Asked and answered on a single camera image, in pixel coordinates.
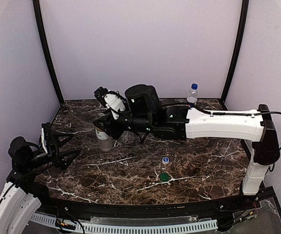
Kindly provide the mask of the green cap coffee bottle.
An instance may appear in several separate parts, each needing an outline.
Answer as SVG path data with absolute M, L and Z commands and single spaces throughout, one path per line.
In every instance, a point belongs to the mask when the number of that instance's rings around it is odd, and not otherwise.
M 95 127 L 96 137 L 98 140 L 99 148 L 103 152 L 108 152 L 113 147 L 113 139 L 102 129 Z

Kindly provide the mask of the blue label water bottle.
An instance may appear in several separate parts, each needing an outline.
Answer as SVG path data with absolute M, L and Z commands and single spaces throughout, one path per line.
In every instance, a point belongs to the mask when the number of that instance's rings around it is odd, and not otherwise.
M 124 144 L 132 144 L 135 140 L 134 133 L 129 131 L 124 131 L 121 135 L 121 141 Z

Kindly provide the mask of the blue bottle cap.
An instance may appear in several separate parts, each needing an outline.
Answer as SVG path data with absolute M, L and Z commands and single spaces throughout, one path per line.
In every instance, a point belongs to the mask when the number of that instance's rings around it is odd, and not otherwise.
M 162 158 L 162 163 L 163 163 L 164 165 L 167 165 L 169 162 L 170 162 L 170 159 L 169 159 L 168 157 L 163 157 L 163 158 Z

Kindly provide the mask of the green bottle cap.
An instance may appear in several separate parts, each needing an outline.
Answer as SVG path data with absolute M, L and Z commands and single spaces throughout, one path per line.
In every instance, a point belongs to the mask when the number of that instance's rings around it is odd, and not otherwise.
M 160 173 L 159 178 L 162 182 L 167 182 L 170 179 L 170 176 L 168 173 Z

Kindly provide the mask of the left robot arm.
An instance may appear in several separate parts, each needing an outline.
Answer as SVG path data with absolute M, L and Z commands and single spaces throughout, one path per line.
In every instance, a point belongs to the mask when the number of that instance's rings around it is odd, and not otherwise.
M 47 207 L 60 213 L 49 199 L 47 186 L 35 178 L 51 167 L 67 169 L 79 156 L 79 150 L 61 152 L 60 148 L 73 138 L 72 134 L 42 133 L 40 143 L 28 142 L 16 137 L 10 143 L 8 153 L 12 159 L 12 171 L 0 195 L 0 234 L 20 234 L 34 212 Z

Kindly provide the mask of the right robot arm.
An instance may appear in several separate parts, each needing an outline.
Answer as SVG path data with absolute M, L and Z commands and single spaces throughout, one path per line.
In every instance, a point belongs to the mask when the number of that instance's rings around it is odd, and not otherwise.
M 162 104 L 156 89 L 145 84 L 128 88 L 124 96 L 104 87 L 94 95 L 106 112 L 93 124 L 113 139 L 129 131 L 165 140 L 216 137 L 251 141 L 243 195 L 256 195 L 268 167 L 280 158 L 277 131 L 266 105 L 232 112 L 204 110 L 188 103 Z

